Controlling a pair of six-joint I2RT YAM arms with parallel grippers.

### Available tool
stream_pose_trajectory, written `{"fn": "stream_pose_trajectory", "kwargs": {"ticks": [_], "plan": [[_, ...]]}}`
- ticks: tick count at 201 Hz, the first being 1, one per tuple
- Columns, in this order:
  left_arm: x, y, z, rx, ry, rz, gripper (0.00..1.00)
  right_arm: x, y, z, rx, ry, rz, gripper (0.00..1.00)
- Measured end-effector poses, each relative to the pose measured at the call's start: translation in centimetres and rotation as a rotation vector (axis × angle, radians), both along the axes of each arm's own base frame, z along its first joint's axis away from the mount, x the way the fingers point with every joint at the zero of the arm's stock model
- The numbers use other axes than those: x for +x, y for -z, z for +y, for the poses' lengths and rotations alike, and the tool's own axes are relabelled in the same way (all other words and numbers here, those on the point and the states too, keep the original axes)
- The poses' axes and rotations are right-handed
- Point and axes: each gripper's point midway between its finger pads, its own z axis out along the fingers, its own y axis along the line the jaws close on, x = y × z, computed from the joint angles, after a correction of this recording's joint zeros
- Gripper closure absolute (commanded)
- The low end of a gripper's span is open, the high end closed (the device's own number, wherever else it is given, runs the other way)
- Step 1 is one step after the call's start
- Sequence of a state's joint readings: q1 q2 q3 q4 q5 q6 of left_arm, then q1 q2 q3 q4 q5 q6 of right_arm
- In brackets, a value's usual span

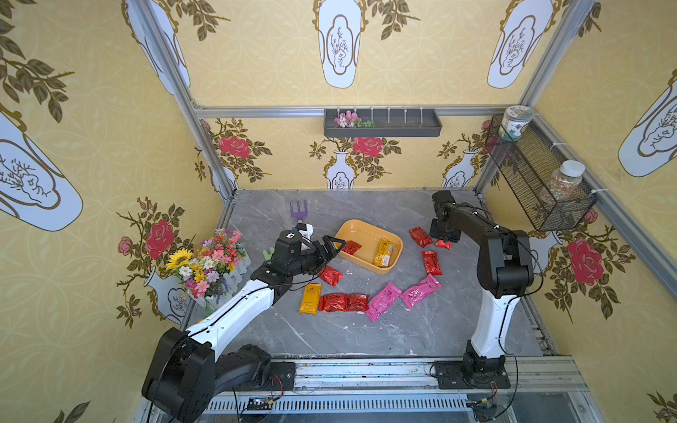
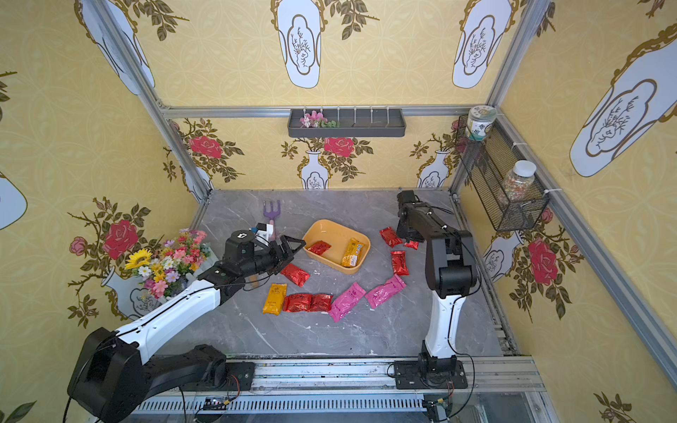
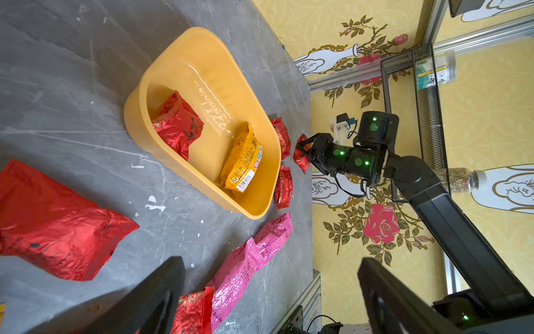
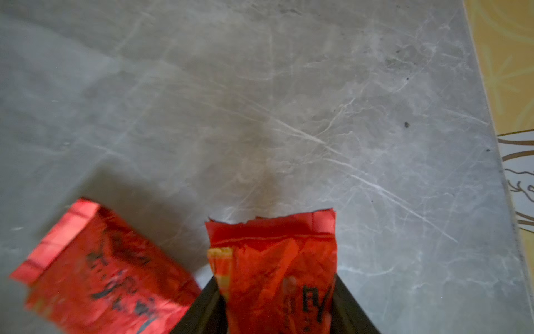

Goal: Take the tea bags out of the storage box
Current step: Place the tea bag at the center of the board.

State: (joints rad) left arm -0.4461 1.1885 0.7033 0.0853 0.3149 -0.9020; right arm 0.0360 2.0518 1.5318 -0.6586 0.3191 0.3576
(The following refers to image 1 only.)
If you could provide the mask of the red tea bag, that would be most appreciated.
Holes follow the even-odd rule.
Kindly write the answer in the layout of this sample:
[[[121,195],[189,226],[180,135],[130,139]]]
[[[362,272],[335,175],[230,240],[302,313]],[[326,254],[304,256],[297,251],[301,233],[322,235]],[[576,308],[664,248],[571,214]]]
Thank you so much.
[[[421,256],[425,271],[428,275],[442,276],[444,274],[436,251],[426,250],[421,253]]]
[[[319,301],[319,311],[323,313],[346,312],[348,295],[341,293],[322,295]]]
[[[319,278],[331,287],[336,287],[342,280],[343,274],[330,266],[326,266],[320,271]]]
[[[421,227],[415,227],[411,229],[409,231],[409,234],[414,240],[414,242],[422,249],[426,248],[428,245],[431,245],[433,243],[432,238]]]
[[[441,249],[444,249],[444,250],[450,250],[451,245],[452,245],[451,241],[444,241],[444,240],[441,240],[441,239],[438,239],[437,242],[435,243],[435,246],[437,246],[437,248],[441,248]]]
[[[349,294],[346,312],[364,313],[368,311],[370,297],[366,294]]]

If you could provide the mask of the orange plastic storage box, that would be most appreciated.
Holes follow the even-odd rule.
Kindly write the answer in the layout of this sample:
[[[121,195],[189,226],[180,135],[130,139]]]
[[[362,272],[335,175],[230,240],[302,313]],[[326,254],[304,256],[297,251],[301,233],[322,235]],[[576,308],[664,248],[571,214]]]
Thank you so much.
[[[342,250],[340,257],[379,275],[386,275],[394,269],[403,250],[403,241],[396,234],[362,220],[346,221],[335,237],[344,241],[355,241],[361,245],[361,248],[354,255],[347,254]],[[386,267],[379,267],[374,264],[377,249],[382,239],[386,239],[394,245],[391,260]]]

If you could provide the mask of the yellow tea bag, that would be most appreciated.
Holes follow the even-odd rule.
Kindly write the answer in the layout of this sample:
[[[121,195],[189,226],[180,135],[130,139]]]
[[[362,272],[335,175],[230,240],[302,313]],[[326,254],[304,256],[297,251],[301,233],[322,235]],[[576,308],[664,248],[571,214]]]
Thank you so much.
[[[308,284],[303,291],[301,299],[300,314],[316,315],[321,299],[321,286],[319,284]]]
[[[392,254],[395,250],[395,244],[383,238],[378,247],[374,258],[375,266],[379,268],[387,268],[391,265]]]

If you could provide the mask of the pink tea bag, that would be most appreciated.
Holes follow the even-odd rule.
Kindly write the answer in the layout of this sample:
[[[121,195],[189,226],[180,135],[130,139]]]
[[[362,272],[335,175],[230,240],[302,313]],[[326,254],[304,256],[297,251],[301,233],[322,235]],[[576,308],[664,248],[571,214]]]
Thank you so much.
[[[376,294],[368,303],[368,310],[365,315],[372,323],[375,323],[391,306],[398,301],[402,291],[392,282],[378,294]]]
[[[419,284],[409,287],[409,289],[400,294],[400,299],[402,299],[407,309],[411,309],[428,298],[428,296],[431,296],[431,294],[434,294],[441,287],[442,284],[437,278],[429,274]]]

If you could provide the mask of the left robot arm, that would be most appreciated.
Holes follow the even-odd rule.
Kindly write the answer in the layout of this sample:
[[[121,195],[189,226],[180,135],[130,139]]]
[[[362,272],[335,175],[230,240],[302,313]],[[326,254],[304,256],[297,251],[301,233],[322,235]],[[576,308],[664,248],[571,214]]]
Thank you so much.
[[[167,330],[159,340],[141,394],[179,422],[194,422],[213,398],[237,388],[263,388],[271,357],[255,345],[227,354],[228,345],[256,317],[294,287],[294,277],[315,278],[347,245],[326,235],[312,241],[298,230],[285,230],[271,259],[253,271],[233,298],[185,331]]]

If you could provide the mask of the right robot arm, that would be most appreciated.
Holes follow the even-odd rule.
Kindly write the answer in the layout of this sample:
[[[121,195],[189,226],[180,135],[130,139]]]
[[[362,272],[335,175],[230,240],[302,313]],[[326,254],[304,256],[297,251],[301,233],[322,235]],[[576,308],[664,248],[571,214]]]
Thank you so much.
[[[534,280],[529,237],[456,201],[449,190],[440,190],[432,199],[430,234],[451,243],[465,234],[478,245],[476,274],[483,289],[480,316],[462,359],[435,362],[432,375],[442,390],[507,389],[511,379],[505,370],[505,340],[514,310]]]

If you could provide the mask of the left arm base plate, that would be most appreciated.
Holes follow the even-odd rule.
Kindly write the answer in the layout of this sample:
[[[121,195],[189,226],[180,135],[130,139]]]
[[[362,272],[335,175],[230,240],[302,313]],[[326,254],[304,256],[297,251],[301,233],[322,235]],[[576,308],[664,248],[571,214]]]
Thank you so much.
[[[296,364],[293,361],[273,361],[270,366],[268,389],[273,392],[294,390]]]

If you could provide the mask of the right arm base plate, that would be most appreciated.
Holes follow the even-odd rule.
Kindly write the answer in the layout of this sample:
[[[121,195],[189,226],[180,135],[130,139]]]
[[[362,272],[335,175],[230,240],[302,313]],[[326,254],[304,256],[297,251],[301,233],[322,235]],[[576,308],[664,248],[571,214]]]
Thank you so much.
[[[441,390],[509,389],[511,381],[504,364],[471,364],[463,361],[436,361],[432,375]]]

